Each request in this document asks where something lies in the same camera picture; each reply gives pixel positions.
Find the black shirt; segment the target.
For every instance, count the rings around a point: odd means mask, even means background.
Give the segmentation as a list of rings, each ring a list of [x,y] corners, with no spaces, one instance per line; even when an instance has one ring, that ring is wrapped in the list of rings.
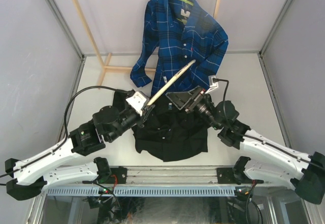
[[[174,162],[208,152],[208,125],[195,113],[178,110],[160,96],[144,127],[132,127],[137,153],[147,151],[163,162]]]

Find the cream wooden hanger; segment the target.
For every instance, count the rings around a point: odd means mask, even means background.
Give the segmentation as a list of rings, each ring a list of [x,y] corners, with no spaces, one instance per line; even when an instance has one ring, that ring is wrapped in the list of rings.
[[[182,69],[180,69],[147,103],[147,106],[151,106],[154,102],[176,81],[178,80],[194,63],[196,60],[190,61]]]

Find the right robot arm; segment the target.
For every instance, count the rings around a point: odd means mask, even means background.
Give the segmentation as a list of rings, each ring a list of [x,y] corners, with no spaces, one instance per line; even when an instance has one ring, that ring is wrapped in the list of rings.
[[[324,155],[303,153],[278,144],[240,122],[231,101],[214,105],[201,87],[188,92],[168,92],[167,98],[179,109],[193,112],[218,130],[218,138],[241,156],[233,167],[237,182],[248,179],[270,182],[292,189],[303,200],[319,205],[324,198]]]

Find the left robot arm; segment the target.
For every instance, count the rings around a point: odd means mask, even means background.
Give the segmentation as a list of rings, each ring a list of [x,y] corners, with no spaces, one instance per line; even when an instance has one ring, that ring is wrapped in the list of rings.
[[[107,142],[113,142],[136,124],[142,125],[153,108],[154,105],[146,106],[139,114],[131,106],[123,111],[105,106],[93,114],[92,120],[47,150],[22,161],[6,160],[6,173],[12,177],[6,183],[7,194],[24,201],[54,186],[83,181],[108,182],[112,172],[104,157],[95,157],[91,162],[78,166],[67,164],[104,149]]]

